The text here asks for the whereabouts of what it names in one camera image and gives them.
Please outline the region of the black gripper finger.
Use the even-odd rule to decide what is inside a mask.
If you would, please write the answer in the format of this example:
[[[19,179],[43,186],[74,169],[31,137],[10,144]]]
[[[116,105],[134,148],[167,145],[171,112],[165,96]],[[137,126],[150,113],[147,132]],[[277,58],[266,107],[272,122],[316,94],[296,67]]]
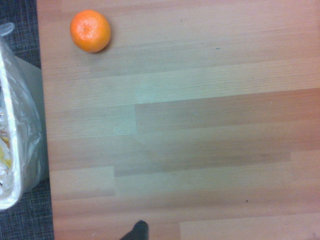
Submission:
[[[139,220],[120,240],[149,240],[149,225],[144,220]]]

